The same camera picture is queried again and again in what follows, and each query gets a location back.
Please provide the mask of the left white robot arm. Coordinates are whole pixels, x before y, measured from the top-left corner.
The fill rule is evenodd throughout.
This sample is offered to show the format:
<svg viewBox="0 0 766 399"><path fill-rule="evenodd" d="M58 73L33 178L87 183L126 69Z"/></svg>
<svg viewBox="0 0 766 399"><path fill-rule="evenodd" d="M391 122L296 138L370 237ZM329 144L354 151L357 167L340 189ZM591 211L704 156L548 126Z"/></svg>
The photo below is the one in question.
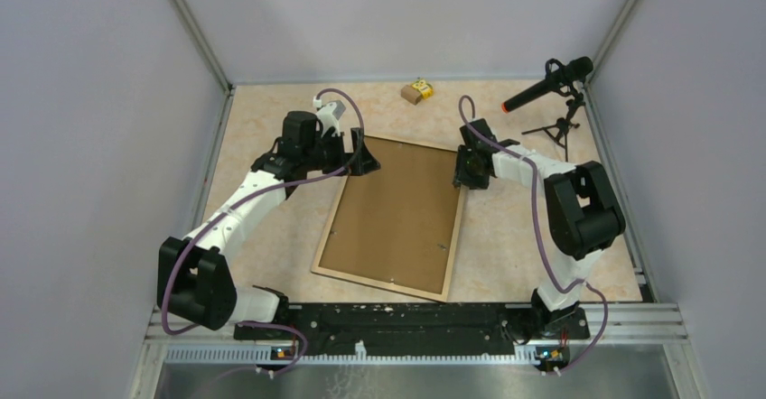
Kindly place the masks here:
<svg viewBox="0 0 766 399"><path fill-rule="evenodd" d="M316 112L289 112L282 133L233 194L185 237L162 243L157 304L167 334L185 331L170 327L171 315L188 321L190 329L217 330L229 322L254 321L269 339L286 334L290 316L279 308L283 295L262 286L236 285L230 267L258 225L298 186L379 170L365 145L363 125L351 128L352 150L346 151L340 118L334 104Z"/></svg>

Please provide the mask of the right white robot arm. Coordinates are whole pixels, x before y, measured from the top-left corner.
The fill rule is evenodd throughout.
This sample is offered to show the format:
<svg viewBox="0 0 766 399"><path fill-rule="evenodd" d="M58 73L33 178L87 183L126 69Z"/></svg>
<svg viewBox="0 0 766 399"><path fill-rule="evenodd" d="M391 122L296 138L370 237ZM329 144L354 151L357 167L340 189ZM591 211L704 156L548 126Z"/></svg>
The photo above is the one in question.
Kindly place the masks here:
<svg viewBox="0 0 766 399"><path fill-rule="evenodd" d="M530 191L533 232L547 279L531 297L531 329L553 338L574 317L595 263L623 234L626 221L603 166L548 158L498 141L485 119L464 124L453 184L485 190L490 179Z"/></svg>

